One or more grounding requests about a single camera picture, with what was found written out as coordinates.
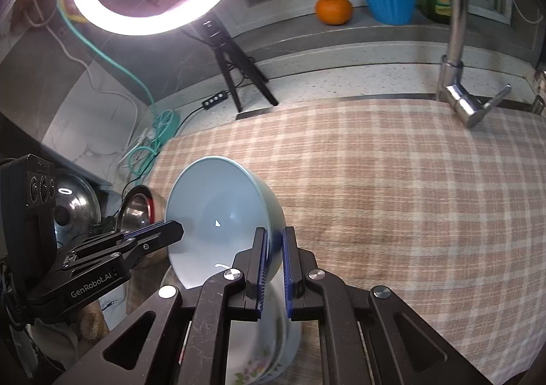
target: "screw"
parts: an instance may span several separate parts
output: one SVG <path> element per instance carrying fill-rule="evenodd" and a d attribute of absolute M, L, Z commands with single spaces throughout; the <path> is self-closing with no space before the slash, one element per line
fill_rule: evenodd
<path fill-rule="evenodd" d="M 162 299 L 170 299 L 176 294 L 176 288 L 172 285 L 165 285 L 159 289 L 157 294 L 159 294 L 159 297 Z"/>
<path fill-rule="evenodd" d="M 390 297 L 390 290 L 384 285 L 379 285 L 373 289 L 373 295 L 378 299 L 388 299 Z"/>
<path fill-rule="evenodd" d="M 237 280 L 241 277 L 241 271 L 239 271 L 237 268 L 230 268 L 224 271 L 224 277 L 227 280 Z"/>
<path fill-rule="evenodd" d="M 321 269 L 313 269 L 307 275 L 311 280 L 322 280 L 326 277 L 326 273 Z"/>

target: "windowsill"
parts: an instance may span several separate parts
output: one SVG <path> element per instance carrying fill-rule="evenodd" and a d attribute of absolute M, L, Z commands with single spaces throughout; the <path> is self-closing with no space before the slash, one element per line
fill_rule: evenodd
<path fill-rule="evenodd" d="M 391 26 L 373 19 L 368 7 L 354 8 L 345 25 L 331 26 L 314 14 L 304 15 L 244 32 L 235 37 L 242 50 L 256 61 L 285 54 L 350 43 L 387 41 L 449 41 L 449 26 L 425 18 L 416 10 L 409 25 Z M 465 45 L 517 57 L 534 64 L 540 51 L 532 50 L 509 26 L 469 14 Z"/>

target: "blue gripper pad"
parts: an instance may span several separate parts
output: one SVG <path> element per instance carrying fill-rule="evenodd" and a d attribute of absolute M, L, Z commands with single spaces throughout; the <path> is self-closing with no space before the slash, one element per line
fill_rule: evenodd
<path fill-rule="evenodd" d="M 264 240 L 261 243 L 260 268 L 258 271 L 257 296 L 258 296 L 258 310 L 260 311 L 260 316 L 261 316 L 261 311 L 264 308 L 265 280 L 268 276 L 268 271 L 267 271 L 268 248 L 269 248 L 269 239 L 268 239 L 268 234 L 266 231 L 264 233 Z"/>
<path fill-rule="evenodd" d="M 286 316 L 292 318 L 292 276 L 290 273 L 290 257 L 288 256 L 288 244 L 286 230 L 282 232 L 282 266 L 285 273 L 285 307 Z"/>

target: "orange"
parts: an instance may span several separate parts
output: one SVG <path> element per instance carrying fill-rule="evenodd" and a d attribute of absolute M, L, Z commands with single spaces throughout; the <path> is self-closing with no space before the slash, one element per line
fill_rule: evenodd
<path fill-rule="evenodd" d="M 353 5 L 349 0 L 317 0 L 315 12 L 321 22 L 342 25 L 347 23 L 353 15 Z"/>

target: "stainless steel pot lid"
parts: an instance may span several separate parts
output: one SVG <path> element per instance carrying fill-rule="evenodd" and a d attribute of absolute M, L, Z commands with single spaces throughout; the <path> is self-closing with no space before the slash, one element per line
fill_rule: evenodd
<path fill-rule="evenodd" d="M 147 227 L 152 220 L 152 201 L 142 193 L 129 198 L 125 208 L 119 212 L 120 231 L 136 231 Z"/>
<path fill-rule="evenodd" d="M 57 172 L 55 203 L 55 235 L 63 245 L 88 232 L 89 225 L 100 222 L 97 195 L 84 178 L 74 173 Z"/>

